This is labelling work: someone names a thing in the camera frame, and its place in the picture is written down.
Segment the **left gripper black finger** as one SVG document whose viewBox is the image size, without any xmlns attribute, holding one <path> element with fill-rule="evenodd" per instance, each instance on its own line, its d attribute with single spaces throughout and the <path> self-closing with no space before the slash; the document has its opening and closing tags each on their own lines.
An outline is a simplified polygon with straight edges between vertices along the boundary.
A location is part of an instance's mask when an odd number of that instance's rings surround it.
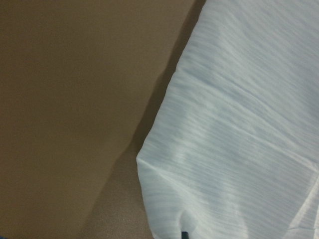
<svg viewBox="0 0 319 239">
<path fill-rule="evenodd" d="M 188 232 L 181 232 L 181 239 L 188 239 Z"/>
</svg>

